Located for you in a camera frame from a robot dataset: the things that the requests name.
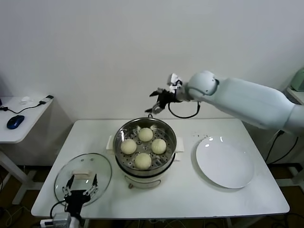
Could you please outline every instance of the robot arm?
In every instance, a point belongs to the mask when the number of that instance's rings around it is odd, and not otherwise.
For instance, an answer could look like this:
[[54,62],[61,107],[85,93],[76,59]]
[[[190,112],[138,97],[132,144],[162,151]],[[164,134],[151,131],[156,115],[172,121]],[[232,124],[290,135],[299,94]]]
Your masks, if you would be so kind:
[[170,90],[155,91],[158,101],[146,112],[157,114],[170,102],[207,102],[244,122],[264,129],[304,133],[304,106],[290,102],[280,91],[236,78],[220,78],[209,71],[188,83],[172,74]]

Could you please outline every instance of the floor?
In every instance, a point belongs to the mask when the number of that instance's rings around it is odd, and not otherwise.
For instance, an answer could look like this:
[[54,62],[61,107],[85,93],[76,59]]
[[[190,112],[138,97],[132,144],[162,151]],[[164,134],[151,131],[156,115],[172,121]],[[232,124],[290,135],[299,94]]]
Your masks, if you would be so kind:
[[[35,181],[44,181],[47,177],[50,168],[42,168],[35,176]],[[270,168],[275,178],[290,178],[291,173],[285,167],[272,167]],[[0,167],[1,177],[6,176],[6,171]],[[11,225],[7,224],[11,228],[35,228],[35,223],[40,221],[39,218],[33,217],[26,209],[20,209],[21,206],[13,206],[11,202],[20,187],[20,183],[13,177],[2,189],[0,193],[0,207],[7,209],[11,214],[19,210],[13,217]],[[285,195],[289,205],[290,212],[297,213],[304,216],[304,194],[298,187],[283,187],[281,188]],[[23,198],[22,206],[29,210],[34,204],[34,201],[38,195],[38,191],[28,191]],[[6,221],[9,218],[7,212],[3,213],[0,208],[0,228],[7,227]],[[281,219],[283,216],[265,217],[258,221],[251,228],[284,228],[275,224],[275,219]],[[233,218],[232,223],[237,222],[239,218]],[[186,228],[226,228],[226,222],[224,219],[183,219],[181,222]],[[304,219],[298,216],[291,215],[288,217],[288,228],[301,228],[304,227]],[[149,221],[125,221],[125,220],[91,220],[90,228],[181,228],[183,225],[179,221],[167,220],[164,222],[151,223]]]

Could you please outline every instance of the white table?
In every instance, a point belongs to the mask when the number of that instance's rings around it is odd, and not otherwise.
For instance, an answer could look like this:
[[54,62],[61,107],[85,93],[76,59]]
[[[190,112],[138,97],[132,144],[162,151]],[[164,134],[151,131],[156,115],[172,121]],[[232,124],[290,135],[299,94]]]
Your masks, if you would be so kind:
[[[28,104],[20,104],[22,97],[1,97],[2,106],[7,106],[9,109],[19,112],[23,108],[35,106],[39,103],[44,97],[32,97],[32,102]],[[19,125],[18,128],[10,130],[6,127],[6,124],[10,118],[16,116],[17,114],[12,113],[11,111],[0,111],[0,143],[19,143],[21,142],[35,125],[40,116],[44,113],[47,107],[51,104],[52,101],[41,105],[36,108],[25,110],[19,115],[24,115],[24,121]],[[0,165],[5,168],[9,174],[3,181],[3,185],[9,180],[10,175],[13,175],[17,180],[22,183],[18,193],[16,194],[12,204],[20,204],[25,192],[27,190],[40,190],[43,183],[42,182],[33,182],[32,178],[35,176],[36,171],[30,171],[26,175],[17,165],[13,163],[1,150],[0,150]]]
[[[167,179],[154,189],[129,189],[114,155],[105,151],[110,135],[126,120],[77,121],[63,145],[31,210],[34,216],[48,217],[56,203],[54,181],[59,170],[72,158],[84,153],[105,155],[113,168],[113,176],[105,194],[84,207],[87,219],[172,219],[233,216],[262,216],[289,211],[275,179],[238,119],[165,120],[176,135],[183,138],[185,152],[174,162]],[[232,190],[216,186],[195,164],[195,148],[204,135],[229,136],[242,141],[255,165],[249,185]],[[62,212],[55,207],[54,213]]]

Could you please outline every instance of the computer mouse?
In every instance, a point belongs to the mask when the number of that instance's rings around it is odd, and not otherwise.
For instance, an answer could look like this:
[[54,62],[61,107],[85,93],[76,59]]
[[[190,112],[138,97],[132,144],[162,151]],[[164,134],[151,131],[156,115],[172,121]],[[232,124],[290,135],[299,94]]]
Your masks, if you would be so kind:
[[8,123],[6,124],[7,128],[9,129],[16,129],[24,120],[23,115],[16,115],[9,119]]

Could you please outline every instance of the glass lid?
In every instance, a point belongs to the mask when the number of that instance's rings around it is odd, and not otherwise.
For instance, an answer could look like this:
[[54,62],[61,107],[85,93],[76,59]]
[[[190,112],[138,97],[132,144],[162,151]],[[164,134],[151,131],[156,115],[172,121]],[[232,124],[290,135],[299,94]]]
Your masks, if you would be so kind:
[[62,201],[67,191],[87,190],[91,196],[91,200],[83,205],[87,206],[103,195],[111,177],[112,167],[106,157],[98,153],[82,154],[70,160],[59,171],[54,193],[57,200]]

